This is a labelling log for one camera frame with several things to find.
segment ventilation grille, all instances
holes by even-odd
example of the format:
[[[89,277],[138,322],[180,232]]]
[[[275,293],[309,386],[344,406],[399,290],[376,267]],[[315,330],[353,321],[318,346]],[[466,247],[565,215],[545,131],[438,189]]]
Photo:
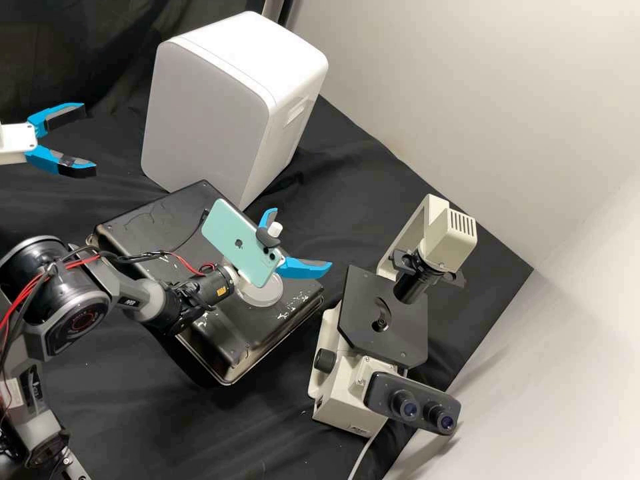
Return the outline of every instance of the ventilation grille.
[[[475,221],[473,218],[464,213],[449,209],[449,221],[451,222],[452,229],[465,233],[470,237],[475,237]]]

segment label sticker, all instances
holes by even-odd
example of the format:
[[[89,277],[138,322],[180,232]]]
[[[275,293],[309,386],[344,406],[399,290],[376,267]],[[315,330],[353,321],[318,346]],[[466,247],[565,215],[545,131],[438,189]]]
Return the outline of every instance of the label sticker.
[[[25,404],[17,379],[0,380],[0,399],[8,408],[18,408]]]

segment microscope base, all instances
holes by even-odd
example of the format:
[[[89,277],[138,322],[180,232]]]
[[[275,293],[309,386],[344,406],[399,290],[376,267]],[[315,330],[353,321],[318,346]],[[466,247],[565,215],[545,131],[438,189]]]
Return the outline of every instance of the microscope base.
[[[313,419],[356,433],[362,437],[374,436],[387,418],[367,408],[363,402],[372,374],[382,371],[397,375],[396,366],[356,353],[338,332],[341,304],[326,310],[318,336],[319,349],[335,353],[335,364],[330,373],[316,368],[311,370],[308,394],[315,400]]]

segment red wire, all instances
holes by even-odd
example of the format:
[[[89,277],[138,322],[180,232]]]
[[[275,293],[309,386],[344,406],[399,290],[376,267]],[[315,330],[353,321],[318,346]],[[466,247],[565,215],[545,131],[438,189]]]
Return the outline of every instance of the red wire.
[[[94,255],[93,257],[89,257],[89,258],[86,258],[84,260],[76,260],[76,261],[73,261],[73,262],[66,263],[65,267],[67,268],[67,270],[71,270],[72,268],[78,267],[80,265],[86,265],[87,263],[90,263],[92,261],[98,260],[98,258],[100,258],[100,255]],[[0,321],[0,329],[2,329],[4,326],[7,326],[7,328],[5,329],[4,340],[2,342],[2,349],[3,350],[4,350],[5,344],[7,342],[7,334],[9,332],[8,323],[9,323],[9,318],[10,318],[11,314],[16,310],[16,308],[18,308],[18,305],[20,305],[22,302],[24,302],[24,300],[26,300],[26,298],[29,296],[29,294],[33,290],[36,282],[38,282],[38,280],[40,280],[41,276],[42,276],[42,273],[39,273],[34,278],[32,278],[28,284],[26,284],[24,286],[22,291],[18,294],[18,296],[15,298],[15,300],[13,301],[13,303],[11,304],[9,309],[6,311],[5,316],[2,318],[2,321]]]
[[[98,260],[98,258],[100,258],[100,255],[94,255],[93,257],[89,257],[89,258],[86,258],[84,260],[72,261],[72,262],[66,263],[65,267],[67,268],[67,270],[71,270],[72,268],[76,268],[76,267],[78,267],[80,265],[86,265],[87,263],[90,263],[92,261]],[[24,288],[22,288],[22,291],[18,294],[18,296],[12,302],[11,306],[5,312],[5,316],[2,318],[2,321],[0,321],[0,330],[2,330],[2,328],[4,328],[4,335],[3,335],[3,339],[2,339],[2,350],[0,350],[0,352],[3,352],[5,350],[5,348],[7,347],[7,340],[9,339],[9,318],[11,318],[11,314],[31,294],[31,292],[33,291],[33,288],[35,287],[35,284],[38,282],[38,280],[40,280],[40,277],[42,277],[42,273],[38,273],[38,275],[36,275],[34,278],[32,278],[28,282],[28,284],[26,284],[24,286]],[[7,378],[5,377],[5,373],[4,372],[0,372],[0,373],[2,373],[2,378],[3,378],[4,385],[5,385],[5,390],[7,392],[9,392],[9,388],[7,387]],[[2,424],[2,422],[4,421],[5,416],[6,416],[7,412],[8,412],[8,410],[9,410],[9,407],[11,406],[11,402],[12,401],[13,401],[13,398],[11,396],[11,392],[9,392],[9,404],[5,406],[5,412],[2,415],[2,418],[0,419],[0,424]]]
[[[188,261],[184,260],[184,258],[182,258],[177,253],[171,252],[171,256],[177,258],[178,260],[180,260],[180,263],[182,263],[185,266],[185,268],[187,270],[189,270],[192,274],[198,275],[200,277],[206,276],[204,273],[202,273],[202,272],[196,270],[195,268],[193,268],[193,266]]]
[[[209,267],[211,270],[215,270],[215,264],[211,262],[203,263],[198,270],[202,272],[204,267]]]

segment black fabric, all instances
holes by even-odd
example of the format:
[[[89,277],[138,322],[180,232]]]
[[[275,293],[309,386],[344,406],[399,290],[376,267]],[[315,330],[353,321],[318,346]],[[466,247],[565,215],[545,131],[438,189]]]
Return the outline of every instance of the black fabric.
[[[112,109],[153,68],[163,39],[264,0],[2,0],[0,121],[63,101]]]
[[[94,224],[162,196],[143,176],[146,93],[126,107],[67,125],[44,143],[98,164],[74,180],[28,165],[2,168],[0,247],[30,235],[82,243]],[[290,166],[247,209],[279,208],[283,246],[327,259],[325,306],[336,304],[348,264],[374,270],[426,193],[435,191],[322,98]],[[531,268],[489,232],[464,265],[465,290],[429,294],[429,350],[412,378],[445,388],[516,294]],[[141,326],[114,312],[45,365],[54,412],[94,478],[346,478],[364,440],[311,420],[307,382],[320,317],[306,322],[232,387],[191,382]],[[412,430],[386,427],[357,478],[382,478]]]

